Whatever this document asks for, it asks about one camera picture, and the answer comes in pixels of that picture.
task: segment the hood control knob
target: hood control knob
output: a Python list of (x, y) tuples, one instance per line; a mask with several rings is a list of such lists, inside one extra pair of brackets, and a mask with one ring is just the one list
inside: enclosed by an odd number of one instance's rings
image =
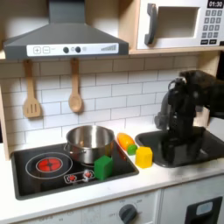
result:
[(67, 47), (64, 47), (64, 48), (63, 48), (63, 52), (64, 52), (64, 53), (69, 53), (69, 49), (68, 49)]
[(137, 209), (133, 205), (121, 208), (119, 216), (124, 224), (130, 224), (137, 217)]
[(81, 52), (81, 49), (80, 49), (78, 46), (76, 46), (76, 47), (75, 47), (75, 51), (76, 51), (77, 53), (80, 53), (80, 52)]

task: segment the yellow block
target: yellow block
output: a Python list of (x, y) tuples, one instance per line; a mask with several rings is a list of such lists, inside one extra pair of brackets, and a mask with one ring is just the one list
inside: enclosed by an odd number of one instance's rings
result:
[(152, 151), (150, 147), (139, 147), (136, 151), (136, 165), (141, 168), (152, 166)]

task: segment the cooking pot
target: cooking pot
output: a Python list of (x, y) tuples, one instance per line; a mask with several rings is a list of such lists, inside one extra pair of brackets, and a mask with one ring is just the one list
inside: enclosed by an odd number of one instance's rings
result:
[(115, 135), (110, 129), (87, 125), (71, 129), (66, 135), (65, 151), (73, 160), (92, 165), (102, 156), (111, 157)]

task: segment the hood vent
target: hood vent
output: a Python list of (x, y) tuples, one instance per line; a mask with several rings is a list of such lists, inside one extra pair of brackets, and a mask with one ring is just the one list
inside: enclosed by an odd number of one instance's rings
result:
[(3, 43), (7, 60), (125, 55), (129, 44), (85, 22), (85, 0), (49, 0), (50, 24)]

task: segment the wooden spatula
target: wooden spatula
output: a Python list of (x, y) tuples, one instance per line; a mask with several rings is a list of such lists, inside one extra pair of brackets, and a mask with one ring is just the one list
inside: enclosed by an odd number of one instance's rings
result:
[(73, 112), (82, 110), (82, 99), (79, 95), (79, 61), (71, 59), (73, 92), (69, 98), (69, 107)]
[(40, 105), (34, 96), (33, 80), (32, 80), (32, 62), (24, 61), (24, 71), (27, 85), (27, 99), (24, 102), (24, 116), (37, 117), (40, 116)]

